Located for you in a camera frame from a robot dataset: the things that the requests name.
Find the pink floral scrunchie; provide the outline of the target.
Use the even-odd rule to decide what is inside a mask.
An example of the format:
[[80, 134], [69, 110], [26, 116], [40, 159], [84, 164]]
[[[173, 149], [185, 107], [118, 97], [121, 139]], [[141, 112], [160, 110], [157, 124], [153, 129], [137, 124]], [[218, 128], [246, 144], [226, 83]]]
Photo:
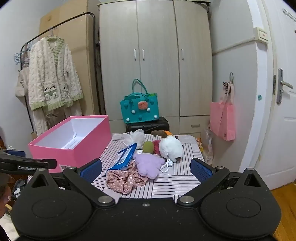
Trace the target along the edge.
[[106, 172], [106, 185], [114, 192], [128, 195], [133, 188], [144, 186], [149, 178], [140, 176], [135, 161], [129, 163], [126, 170], [108, 170]]

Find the blue wet wipes pack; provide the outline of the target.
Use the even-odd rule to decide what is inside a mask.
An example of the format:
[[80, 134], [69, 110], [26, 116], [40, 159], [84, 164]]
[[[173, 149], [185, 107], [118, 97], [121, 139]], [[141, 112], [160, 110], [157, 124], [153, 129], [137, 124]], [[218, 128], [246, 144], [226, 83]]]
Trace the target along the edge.
[[137, 148], [137, 143], [122, 149], [117, 153], [117, 159], [114, 161], [113, 165], [110, 166], [107, 170], [121, 170], [124, 171], [128, 168], [130, 161], [133, 158], [135, 150]]

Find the white brown plush dog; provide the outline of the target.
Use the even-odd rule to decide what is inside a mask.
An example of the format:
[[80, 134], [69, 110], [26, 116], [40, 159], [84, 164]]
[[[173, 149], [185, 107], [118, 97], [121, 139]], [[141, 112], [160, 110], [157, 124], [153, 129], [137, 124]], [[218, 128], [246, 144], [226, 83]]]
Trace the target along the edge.
[[184, 154], [183, 145], [174, 135], [168, 135], [164, 130], [152, 131], [151, 134], [161, 137], [159, 152], [163, 158], [171, 160], [173, 163], [181, 161]]

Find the orange egg sponge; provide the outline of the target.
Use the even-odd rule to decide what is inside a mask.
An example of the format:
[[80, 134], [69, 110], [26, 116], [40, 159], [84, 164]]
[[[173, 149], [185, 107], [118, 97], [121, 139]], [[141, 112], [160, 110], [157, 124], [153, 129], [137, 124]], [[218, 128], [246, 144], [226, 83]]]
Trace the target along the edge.
[[168, 135], [168, 136], [172, 136], [173, 134], [169, 131], [165, 131], [165, 133]]

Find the purple plush toy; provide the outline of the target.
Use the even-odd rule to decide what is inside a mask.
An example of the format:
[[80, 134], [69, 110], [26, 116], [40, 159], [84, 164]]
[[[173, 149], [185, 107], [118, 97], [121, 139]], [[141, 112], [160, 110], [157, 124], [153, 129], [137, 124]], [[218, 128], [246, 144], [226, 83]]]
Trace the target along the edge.
[[160, 172], [161, 166], [165, 163], [163, 158], [149, 153], [134, 154], [133, 159], [140, 176], [149, 179], [155, 179]]

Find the pink fluffy pompom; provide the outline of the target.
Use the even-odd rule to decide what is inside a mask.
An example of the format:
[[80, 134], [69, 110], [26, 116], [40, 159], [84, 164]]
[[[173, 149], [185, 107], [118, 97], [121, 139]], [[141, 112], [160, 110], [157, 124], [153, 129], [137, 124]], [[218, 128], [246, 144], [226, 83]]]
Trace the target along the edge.
[[159, 155], [160, 151], [159, 151], [159, 142], [160, 140], [154, 140], [152, 141], [152, 143], [154, 144], [154, 153]]

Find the green egg sponge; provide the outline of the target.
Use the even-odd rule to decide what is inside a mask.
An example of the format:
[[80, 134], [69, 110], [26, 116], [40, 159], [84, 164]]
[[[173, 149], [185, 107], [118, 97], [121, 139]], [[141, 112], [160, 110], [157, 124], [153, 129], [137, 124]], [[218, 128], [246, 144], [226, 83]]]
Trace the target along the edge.
[[142, 146], [142, 152], [143, 153], [149, 153], [153, 154], [154, 153], [154, 144], [151, 141], [146, 141], [143, 146]]

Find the white mesh bath pouf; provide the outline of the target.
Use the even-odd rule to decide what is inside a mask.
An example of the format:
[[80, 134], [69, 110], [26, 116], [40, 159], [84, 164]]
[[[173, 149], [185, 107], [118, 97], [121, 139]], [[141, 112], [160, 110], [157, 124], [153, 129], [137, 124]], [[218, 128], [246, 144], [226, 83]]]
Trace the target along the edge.
[[145, 142], [144, 130], [138, 129], [134, 132], [123, 133], [123, 143], [128, 147], [136, 143], [136, 149], [142, 149], [142, 146]]

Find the white tissue pack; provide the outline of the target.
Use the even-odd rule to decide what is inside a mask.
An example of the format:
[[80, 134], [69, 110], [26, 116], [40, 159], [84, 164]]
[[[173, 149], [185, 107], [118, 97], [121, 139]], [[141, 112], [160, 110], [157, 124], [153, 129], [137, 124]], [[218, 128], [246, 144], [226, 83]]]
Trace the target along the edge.
[[142, 149], [138, 149], [138, 150], [135, 150], [134, 153], [135, 153], [135, 154], [142, 154], [142, 153], [143, 153], [143, 150], [142, 150]]

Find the pink storage box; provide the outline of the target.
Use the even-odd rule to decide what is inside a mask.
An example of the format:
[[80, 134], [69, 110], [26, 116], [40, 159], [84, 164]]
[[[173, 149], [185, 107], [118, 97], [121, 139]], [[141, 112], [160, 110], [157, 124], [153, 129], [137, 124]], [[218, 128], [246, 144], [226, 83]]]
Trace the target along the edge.
[[111, 131], [107, 115], [71, 116], [50, 128], [28, 146], [34, 159], [55, 159], [57, 166], [82, 167], [101, 156], [109, 142]]

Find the black suitcase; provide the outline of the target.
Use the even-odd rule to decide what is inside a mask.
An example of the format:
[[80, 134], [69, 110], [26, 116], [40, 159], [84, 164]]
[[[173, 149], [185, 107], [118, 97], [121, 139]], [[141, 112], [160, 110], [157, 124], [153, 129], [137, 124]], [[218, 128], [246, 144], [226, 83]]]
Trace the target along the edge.
[[135, 132], [142, 129], [145, 134], [150, 134], [151, 131], [170, 130], [169, 122], [162, 116], [158, 120], [145, 121], [141, 123], [130, 123], [126, 125], [126, 132]]

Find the teal felt handbag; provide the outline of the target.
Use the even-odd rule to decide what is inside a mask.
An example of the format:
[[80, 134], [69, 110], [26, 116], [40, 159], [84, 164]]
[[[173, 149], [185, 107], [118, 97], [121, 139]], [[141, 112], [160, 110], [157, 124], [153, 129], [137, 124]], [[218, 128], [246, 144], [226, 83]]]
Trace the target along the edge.
[[[145, 91], [135, 92], [134, 86], [138, 83]], [[132, 93], [120, 101], [121, 114], [124, 123], [141, 123], [159, 119], [158, 95], [148, 93], [145, 85], [139, 80], [132, 82]]]

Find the cream knit cardigan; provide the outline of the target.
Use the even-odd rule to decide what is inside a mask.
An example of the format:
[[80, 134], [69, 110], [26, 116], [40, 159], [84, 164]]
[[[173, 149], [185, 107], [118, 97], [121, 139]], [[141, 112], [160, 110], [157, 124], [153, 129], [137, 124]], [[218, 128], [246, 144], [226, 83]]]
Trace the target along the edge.
[[64, 39], [43, 37], [32, 46], [28, 97], [38, 136], [65, 118], [82, 115], [83, 91]]

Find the beige wooden wardrobe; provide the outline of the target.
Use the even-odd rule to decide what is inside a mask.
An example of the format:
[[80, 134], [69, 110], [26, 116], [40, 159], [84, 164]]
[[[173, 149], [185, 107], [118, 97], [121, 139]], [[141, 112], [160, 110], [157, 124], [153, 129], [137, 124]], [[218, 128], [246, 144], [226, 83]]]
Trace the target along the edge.
[[210, 119], [212, 49], [208, 1], [101, 3], [99, 40], [106, 113], [125, 132], [120, 101], [158, 95], [159, 114], [175, 134], [197, 136]]

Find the tall cardboard box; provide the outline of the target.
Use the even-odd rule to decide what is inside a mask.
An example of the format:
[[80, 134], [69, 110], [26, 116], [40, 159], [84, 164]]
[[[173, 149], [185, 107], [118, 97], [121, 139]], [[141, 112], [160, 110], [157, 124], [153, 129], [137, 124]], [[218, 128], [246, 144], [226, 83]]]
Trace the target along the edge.
[[80, 101], [84, 115], [101, 114], [102, 81], [99, 67], [98, 42], [99, 1], [66, 1], [40, 19], [39, 32], [57, 25], [82, 13], [53, 30], [53, 34], [63, 38], [72, 53], [73, 62], [79, 76], [84, 98]]

